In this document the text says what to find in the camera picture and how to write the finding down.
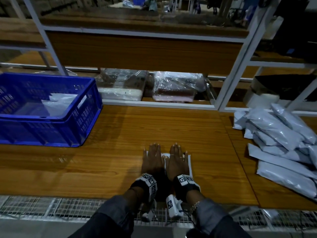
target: hand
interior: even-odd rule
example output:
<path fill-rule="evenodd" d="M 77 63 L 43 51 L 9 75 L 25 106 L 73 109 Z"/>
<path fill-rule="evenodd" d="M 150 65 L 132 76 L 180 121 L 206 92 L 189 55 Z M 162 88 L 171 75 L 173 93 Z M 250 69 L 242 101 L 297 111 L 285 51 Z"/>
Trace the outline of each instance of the hand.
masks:
<path fill-rule="evenodd" d="M 173 181 L 176 176 L 189 175 L 188 153 L 186 151 L 183 158 L 183 152 L 180 145 L 173 144 L 170 149 L 170 157 L 165 158 L 166 173 L 168 179 Z"/>
<path fill-rule="evenodd" d="M 161 146 L 159 144 L 151 144 L 147 155 L 146 149 L 143 151 L 141 173 L 154 175 L 162 170 L 164 170 L 164 158 L 161 157 Z"/>

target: wrist strap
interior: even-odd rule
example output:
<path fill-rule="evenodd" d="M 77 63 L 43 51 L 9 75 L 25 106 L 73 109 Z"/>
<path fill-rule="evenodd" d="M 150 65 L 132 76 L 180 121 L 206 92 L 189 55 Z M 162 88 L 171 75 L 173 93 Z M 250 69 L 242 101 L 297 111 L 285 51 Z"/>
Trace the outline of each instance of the wrist strap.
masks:
<path fill-rule="evenodd" d="M 173 186 L 176 193 L 176 198 L 186 202 L 187 192 L 190 190 L 200 191 L 200 186 L 195 183 L 192 177 L 188 175 L 176 176 L 173 180 Z"/>
<path fill-rule="evenodd" d="M 141 187 L 144 190 L 144 200 L 146 202 L 151 202 L 156 196 L 158 189 L 157 182 L 154 177 L 150 174 L 144 173 L 130 186 Z"/>

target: wrist tracker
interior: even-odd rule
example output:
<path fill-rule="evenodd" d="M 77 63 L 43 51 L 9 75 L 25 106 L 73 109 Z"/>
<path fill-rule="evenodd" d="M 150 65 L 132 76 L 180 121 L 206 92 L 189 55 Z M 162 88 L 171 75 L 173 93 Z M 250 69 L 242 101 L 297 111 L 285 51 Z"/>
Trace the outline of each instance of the wrist tracker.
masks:
<path fill-rule="evenodd" d="M 200 186 L 195 183 L 193 178 L 188 175 L 176 176 L 173 180 L 173 186 L 176 193 L 176 198 L 186 202 L 186 194 L 190 190 L 198 190 L 200 192 Z"/>
<path fill-rule="evenodd" d="M 158 190 L 158 185 L 154 177 L 148 173 L 142 174 L 139 178 L 133 182 L 133 184 L 130 186 L 132 187 L 140 187 L 144 190 L 144 200 L 146 202 L 151 202 L 154 200 L 157 190 Z"/>

